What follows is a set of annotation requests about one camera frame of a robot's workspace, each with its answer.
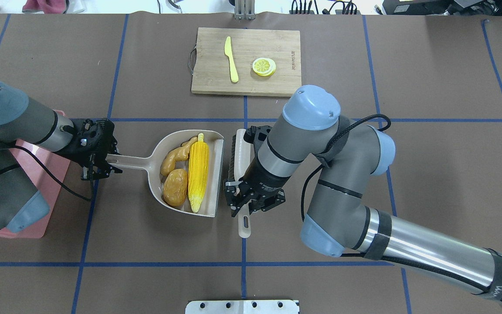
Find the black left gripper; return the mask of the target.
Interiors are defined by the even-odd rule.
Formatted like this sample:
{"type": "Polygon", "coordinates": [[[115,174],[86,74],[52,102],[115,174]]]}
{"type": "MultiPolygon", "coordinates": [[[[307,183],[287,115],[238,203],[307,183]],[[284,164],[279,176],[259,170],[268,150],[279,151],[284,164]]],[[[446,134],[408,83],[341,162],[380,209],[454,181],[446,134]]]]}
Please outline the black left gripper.
{"type": "Polygon", "coordinates": [[[109,119],[72,119],[72,127],[65,130],[72,139],[64,147],[64,157],[82,166],[81,180],[106,179],[121,174],[122,169],[106,161],[108,154],[118,155],[118,141],[114,137],[114,123],[109,119]]]}

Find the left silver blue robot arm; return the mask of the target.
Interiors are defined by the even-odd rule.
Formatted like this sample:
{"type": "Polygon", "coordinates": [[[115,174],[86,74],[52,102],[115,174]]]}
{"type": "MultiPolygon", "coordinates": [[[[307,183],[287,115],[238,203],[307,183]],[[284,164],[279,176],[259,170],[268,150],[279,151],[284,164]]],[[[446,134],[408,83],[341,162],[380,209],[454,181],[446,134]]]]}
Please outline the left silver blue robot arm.
{"type": "Polygon", "coordinates": [[[0,81],[0,230],[17,233],[50,212],[50,205],[11,153],[18,140],[78,163],[93,183],[122,173],[106,161],[116,154],[109,119],[70,119],[0,81]]]}

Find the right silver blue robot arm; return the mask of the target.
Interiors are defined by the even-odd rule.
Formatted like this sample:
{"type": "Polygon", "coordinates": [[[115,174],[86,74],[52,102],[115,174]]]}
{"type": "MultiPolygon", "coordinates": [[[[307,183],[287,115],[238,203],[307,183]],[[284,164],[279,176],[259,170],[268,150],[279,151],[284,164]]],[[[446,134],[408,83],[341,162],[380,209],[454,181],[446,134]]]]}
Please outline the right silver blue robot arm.
{"type": "Polygon", "coordinates": [[[319,178],[300,234],[306,246],[335,258],[350,248],[361,258],[417,270],[502,304],[502,254],[363,205],[369,178],[385,173],[396,155],[392,138],[367,124],[376,118],[385,115],[348,119],[323,88],[299,87],[273,127],[246,130],[254,157],[243,175],[230,169],[224,182],[231,215],[245,205],[249,213],[281,205],[283,186],[314,155],[319,178]]]}

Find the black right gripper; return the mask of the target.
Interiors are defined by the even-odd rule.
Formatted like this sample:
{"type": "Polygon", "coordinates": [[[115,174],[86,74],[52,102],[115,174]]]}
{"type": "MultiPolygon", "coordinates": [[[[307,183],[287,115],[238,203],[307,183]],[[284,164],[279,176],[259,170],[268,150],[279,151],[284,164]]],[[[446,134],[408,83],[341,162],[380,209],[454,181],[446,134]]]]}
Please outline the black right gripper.
{"type": "Polygon", "coordinates": [[[245,204],[248,204],[250,215],[258,211],[267,212],[283,204],[286,201],[282,189],[285,183],[285,177],[251,182],[225,181],[224,195],[231,217],[236,217],[245,204]]]}

